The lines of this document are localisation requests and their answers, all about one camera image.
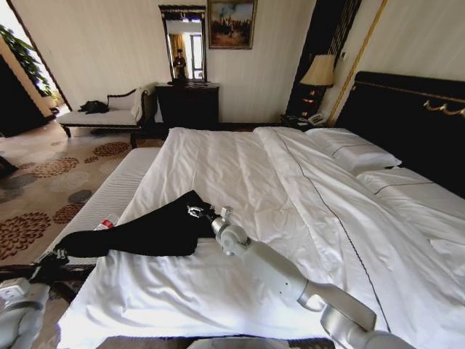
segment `black headboard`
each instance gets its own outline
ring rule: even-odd
[[[335,127],[465,198],[465,111],[448,115],[464,108],[465,81],[361,71]]]

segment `picture frame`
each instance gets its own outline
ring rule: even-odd
[[[208,0],[209,49],[252,49],[258,0]]]

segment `telephone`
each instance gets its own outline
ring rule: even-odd
[[[309,124],[317,127],[325,126],[326,124],[326,119],[323,113],[316,113],[315,115],[310,116],[307,121]]]

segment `patterned carpet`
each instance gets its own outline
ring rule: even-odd
[[[71,132],[73,137],[68,139],[59,124],[52,121],[16,137],[0,138],[0,155],[19,168],[0,179],[0,265],[26,264],[39,257],[131,150],[128,133],[88,129]],[[143,147],[162,145],[162,140],[138,141],[138,146]],[[56,348],[56,323],[67,306],[64,300],[51,297],[33,348]],[[191,342],[117,337],[99,348],[177,349]],[[327,340],[311,344],[296,341],[293,345],[334,348]]]

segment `plastic bottle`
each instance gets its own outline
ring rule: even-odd
[[[110,213],[94,230],[104,230],[113,228],[119,221],[119,216],[115,213]]]

